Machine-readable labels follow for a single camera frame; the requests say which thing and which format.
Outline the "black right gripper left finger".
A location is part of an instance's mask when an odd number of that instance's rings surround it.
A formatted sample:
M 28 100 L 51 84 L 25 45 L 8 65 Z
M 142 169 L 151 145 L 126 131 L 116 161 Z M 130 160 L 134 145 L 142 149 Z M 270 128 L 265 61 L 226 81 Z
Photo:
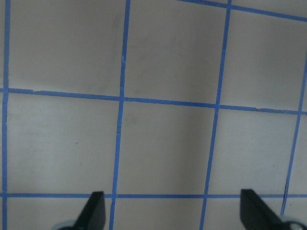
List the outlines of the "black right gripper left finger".
M 106 224 L 104 192 L 92 192 L 73 225 L 74 230 L 103 230 Z

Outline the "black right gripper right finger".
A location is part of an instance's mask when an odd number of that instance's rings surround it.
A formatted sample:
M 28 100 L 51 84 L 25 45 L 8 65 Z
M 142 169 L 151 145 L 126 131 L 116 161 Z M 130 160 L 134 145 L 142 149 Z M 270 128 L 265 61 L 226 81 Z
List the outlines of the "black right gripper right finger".
M 281 221 L 252 189 L 241 190 L 240 220 L 246 230 L 289 229 L 289 224 Z

